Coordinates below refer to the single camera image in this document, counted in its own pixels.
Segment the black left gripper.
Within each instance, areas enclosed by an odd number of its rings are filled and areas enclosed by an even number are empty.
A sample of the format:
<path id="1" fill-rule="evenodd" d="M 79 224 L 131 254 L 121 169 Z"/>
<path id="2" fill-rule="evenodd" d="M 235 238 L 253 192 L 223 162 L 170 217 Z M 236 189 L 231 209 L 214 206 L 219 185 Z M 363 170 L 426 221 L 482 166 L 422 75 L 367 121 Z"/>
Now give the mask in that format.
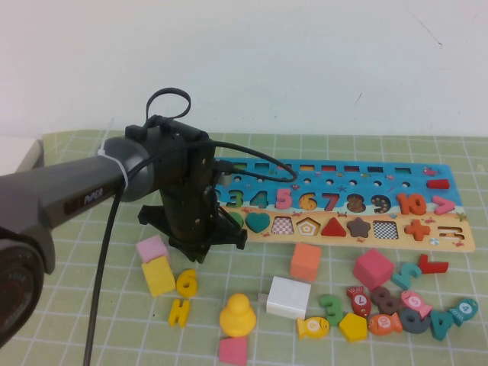
<path id="1" fill-rule="evenodd" d="M 163 148 L 151 164 L 162 206 L 142 209 L 143 222 L 165 233 L 171 247 L 190 262 L 203 264 L 215 245 L 244 249 L 246 231 L 217 200 L 223 168 L 214 159 L 215 142 L 207 133 L 175 133 L 165 139 Z"/>

